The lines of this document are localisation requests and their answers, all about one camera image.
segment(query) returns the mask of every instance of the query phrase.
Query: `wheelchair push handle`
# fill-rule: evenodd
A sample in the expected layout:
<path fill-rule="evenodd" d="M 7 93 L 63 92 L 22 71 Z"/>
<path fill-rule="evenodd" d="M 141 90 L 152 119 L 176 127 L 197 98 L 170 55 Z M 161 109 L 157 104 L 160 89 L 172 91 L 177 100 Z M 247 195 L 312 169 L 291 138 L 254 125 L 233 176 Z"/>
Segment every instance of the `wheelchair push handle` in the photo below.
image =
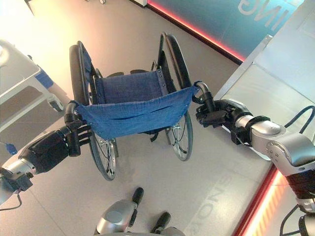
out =
<path fill-rule="evenodd" d="M 200 88 L 203 93 L 199 99 L 201 104 L 205 104 L 209 112 L 215 111 L 216 110 L 215 103 L 213 101 L 212 94 L 208 89 L 208 86 L 201 81 L 195 82 L 194 85 Z"/>

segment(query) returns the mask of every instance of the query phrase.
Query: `blue tag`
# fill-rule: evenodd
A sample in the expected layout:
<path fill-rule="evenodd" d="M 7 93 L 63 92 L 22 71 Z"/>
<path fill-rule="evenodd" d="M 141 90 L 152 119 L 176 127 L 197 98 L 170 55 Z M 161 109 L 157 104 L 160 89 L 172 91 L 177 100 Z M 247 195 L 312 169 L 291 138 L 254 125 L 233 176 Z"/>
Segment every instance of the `blue tag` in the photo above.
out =
<path fill-rule="evenodd" d="M 16 147 L 13 144 L 5 144 L 5 148 L 11 155 L 18 153 Z"/>

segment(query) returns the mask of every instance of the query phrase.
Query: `robotic arm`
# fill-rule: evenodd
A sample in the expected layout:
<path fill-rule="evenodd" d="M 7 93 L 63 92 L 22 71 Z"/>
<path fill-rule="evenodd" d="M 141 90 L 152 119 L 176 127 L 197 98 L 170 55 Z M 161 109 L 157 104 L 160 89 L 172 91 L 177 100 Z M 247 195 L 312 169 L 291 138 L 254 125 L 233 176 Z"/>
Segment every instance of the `robotic arm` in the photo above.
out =
<path fill-rule="evenodd" d="M 197 82 L 203 95 L 194 101 L 202 104 L 196 118 L 204 127 L 224 126 L 235 144 L 244 144 L 267 155 L 285 176 L 306 215 L 299 220 L 302 236 L 315 236 L 315 147 L 304 135 L 291 133 L 268 117 L 254 117 L 237 101 L 213 101 L 208 87 Z"/>
<path fill-rule="evenodd" d="M 15 192 L 26 191 L 32 186 L 33 175 L 47 172 L 63 161 L 67 156 L 80 155 L 80 145 L 87 143 L 82 140 L 89 136 L 89 126 L 74 113 L 76 104 L 70 102 L 65 111 L 65 124 L 59 130 L 52 131 L 27 145 L 18 160 L 6 167 L 0 167 L 0 205 Z"/>

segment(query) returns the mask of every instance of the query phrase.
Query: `wheelchair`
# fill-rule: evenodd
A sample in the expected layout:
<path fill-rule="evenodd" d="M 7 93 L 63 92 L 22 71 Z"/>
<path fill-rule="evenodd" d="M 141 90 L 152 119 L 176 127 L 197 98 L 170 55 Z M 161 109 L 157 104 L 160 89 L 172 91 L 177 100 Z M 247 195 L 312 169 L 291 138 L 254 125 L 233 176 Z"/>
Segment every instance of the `wheelchair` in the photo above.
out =
<path fill-rule="evenodd" d="M 164 48 L 169 51 L 179 91 Z M 117 137 L 146 133 L 153 135 L 153 142 L 159 132 L 165 131 L 177 157 L 181 161 L 190 158 L 193 132 L 188 108 L 198 88 L 190 82 L 173 35 L 161 34 L 157 62 L 153 61 L 150 71 L 136 69 L 129 75 L 117 72 L 104 78 L 80 41 L 70 47 L 70 71 L 75 111 L 87 131 L 79 136 L 81 141 L 73 153 L 79 155 L 79 146 L 89 143 L 93 160 L 106 180 L 116 176 Z"/>

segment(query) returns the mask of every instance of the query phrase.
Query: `blue fabric seat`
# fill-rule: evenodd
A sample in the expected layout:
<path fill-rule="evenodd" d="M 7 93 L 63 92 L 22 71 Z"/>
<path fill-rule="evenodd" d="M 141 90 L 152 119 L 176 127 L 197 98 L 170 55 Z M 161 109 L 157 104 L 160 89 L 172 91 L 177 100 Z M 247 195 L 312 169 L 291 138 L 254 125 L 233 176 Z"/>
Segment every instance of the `blue fabric seat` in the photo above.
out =
<path fill-rule="evenodd" d="M 197 87 L 168 94 L 162 71 L 98 78 L 97 105 L 76 108 L 104 139 L 175 125 L 186 113 Z"/>

